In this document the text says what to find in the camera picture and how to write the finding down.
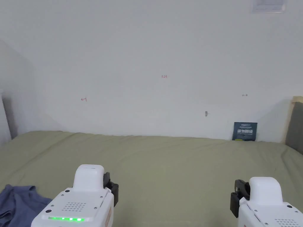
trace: white wall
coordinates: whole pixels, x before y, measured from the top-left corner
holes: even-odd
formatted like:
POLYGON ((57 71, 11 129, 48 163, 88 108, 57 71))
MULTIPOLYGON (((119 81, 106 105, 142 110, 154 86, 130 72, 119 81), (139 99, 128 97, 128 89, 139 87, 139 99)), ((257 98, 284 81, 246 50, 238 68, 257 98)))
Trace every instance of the white wall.
POLYGON ((250 14, 248 0, 0 6, 0 86, 16 134, 231 139, 233 123, 249 121, 258 140, 279 142, 303 95, 301 0, 279 15, 250 14))

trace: gray panel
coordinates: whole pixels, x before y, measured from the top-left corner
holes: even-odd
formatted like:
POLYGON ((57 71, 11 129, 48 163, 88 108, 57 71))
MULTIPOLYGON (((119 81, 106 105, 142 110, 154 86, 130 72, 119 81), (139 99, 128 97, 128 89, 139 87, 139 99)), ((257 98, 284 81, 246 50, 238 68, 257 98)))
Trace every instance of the gray panel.
POLYGON ((295 103, 285 144, 303 154, 303 103, 295 103))

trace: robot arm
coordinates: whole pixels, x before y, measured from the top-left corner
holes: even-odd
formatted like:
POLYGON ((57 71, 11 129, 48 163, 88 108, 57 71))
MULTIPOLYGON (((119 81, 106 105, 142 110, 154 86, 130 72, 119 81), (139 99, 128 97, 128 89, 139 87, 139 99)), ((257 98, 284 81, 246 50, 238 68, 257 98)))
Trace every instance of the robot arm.
POLYGON ((235 181, 230 210, 238 227, 301 227, 303 214, 283 202, 278 181, 272 177, 252 177, 235 181))
POLYGON ((78 167, 74 185, 60 192, 32 221, 31 227, 111 227, 119 185, 100 165, 78 167))

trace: bed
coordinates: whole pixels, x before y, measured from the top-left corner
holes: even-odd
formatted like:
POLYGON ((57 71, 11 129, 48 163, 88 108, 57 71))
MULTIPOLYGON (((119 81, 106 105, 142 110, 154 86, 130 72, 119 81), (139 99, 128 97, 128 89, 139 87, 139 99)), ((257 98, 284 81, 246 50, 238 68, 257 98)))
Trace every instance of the bed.
POLYGON ((101 164, 119 184, 114 226, 234 227, 237 219, 229 210, 234 181, 271 176, 280 182, 283 199, 303 211, 303 155, 300 137, 294 138, 300 131, 294 121, 303 107, 297 103, 287 130, 288 145, 29 132, 0 149, 0 187, 35 185, 41 195, 54 198, 72 186, 79 165, 101 164))

